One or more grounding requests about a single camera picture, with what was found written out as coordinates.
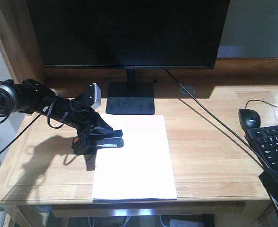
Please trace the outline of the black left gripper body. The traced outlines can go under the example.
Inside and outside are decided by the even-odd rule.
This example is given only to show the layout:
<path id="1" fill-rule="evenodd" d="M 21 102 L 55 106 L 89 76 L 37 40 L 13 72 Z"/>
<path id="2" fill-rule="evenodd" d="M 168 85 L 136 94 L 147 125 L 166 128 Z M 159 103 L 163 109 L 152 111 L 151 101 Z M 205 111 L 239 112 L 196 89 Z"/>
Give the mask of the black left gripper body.
<path id="1" fill-rule="evenodd" d="M 34 106 L 34 111 L 50 119 L 56 120 L 83 131 L 91 125 L 97 125 L 99 114 L 84 102 L 90 98 L 84 94 L 75 99 L 62 97 L 43 97 Z"/>

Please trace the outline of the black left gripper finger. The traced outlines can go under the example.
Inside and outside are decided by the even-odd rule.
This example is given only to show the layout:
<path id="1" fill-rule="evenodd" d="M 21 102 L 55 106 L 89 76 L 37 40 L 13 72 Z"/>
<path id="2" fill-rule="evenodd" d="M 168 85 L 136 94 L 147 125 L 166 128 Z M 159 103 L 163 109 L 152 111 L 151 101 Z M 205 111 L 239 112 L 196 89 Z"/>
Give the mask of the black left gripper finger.
<path id="1" fill-rule="evenodd" d="M 75 155 L 95 155 L 98 148 L 86 142 L 81 143 L 79 136 L 75 137 L 72 141 L 72 149 Z"/>
<path id="2" fill-rule="evenodd" d="M 113 129 L 101 118 L 98 113 L 90 117 L 89 136 L 113 137 Z"/>

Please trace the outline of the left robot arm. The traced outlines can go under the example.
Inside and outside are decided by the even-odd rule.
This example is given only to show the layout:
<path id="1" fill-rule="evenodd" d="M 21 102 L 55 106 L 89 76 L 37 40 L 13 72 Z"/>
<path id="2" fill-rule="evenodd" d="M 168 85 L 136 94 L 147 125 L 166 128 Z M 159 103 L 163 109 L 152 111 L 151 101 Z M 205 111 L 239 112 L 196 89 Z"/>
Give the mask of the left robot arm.
<path id="1" fill-rule="evenodd" d="M 13 112 L 37 112 L 47 117 L 51 128 L 55 127 L 51 120 L 61 123 L 57 129 L 64 125 L 75 128 L 72 149 L 76 155 L 95 154 L 101 145 L 119 146 L 122 132 L 113 130 L 95 111 L 100 104 L 101 90 L 96 83 L 75 99 L 68 99 L 33 79 L 21 84 L 12 79 L 0 81 L 0 117 L 4 121 Z"/>

